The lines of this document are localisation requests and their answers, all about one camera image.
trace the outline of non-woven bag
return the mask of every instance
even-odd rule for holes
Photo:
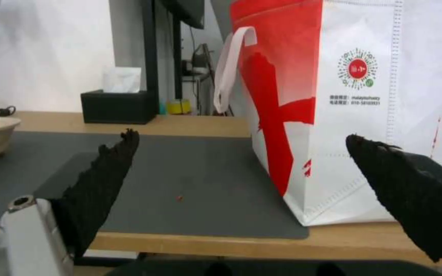
[[[442,164],[442,1],[238,0],[231,17],[214,106],[238,68],[253,149],[296,218],[391,220],[345,138]]]

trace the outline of gray desk mat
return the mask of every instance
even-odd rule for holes
[[[0,156],[0,215],[23,194],[57,197],[118,135],[16,132]],[[303,239],[247,138],[141,136],[102,231]]]

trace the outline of tissue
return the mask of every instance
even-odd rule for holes
[[[109,93],[137,93],[141,88],[141,68],[114,67],[104,70],[103,91]]]

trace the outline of black tissue box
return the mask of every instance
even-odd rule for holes
[[[151,121],[158,113],[154,93],[105,93],[103,90],[81,93],[85,123],[140,124]]]

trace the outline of white bag handle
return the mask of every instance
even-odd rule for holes
[[[236,30],[235,34],[230,33],[219,56],[214,77],[214,107],[219,113],[224,113],[228,109],[229,96],[235,84],[236,68],[243,39],[245,46],[257,44],[255,28],[241,27]]]

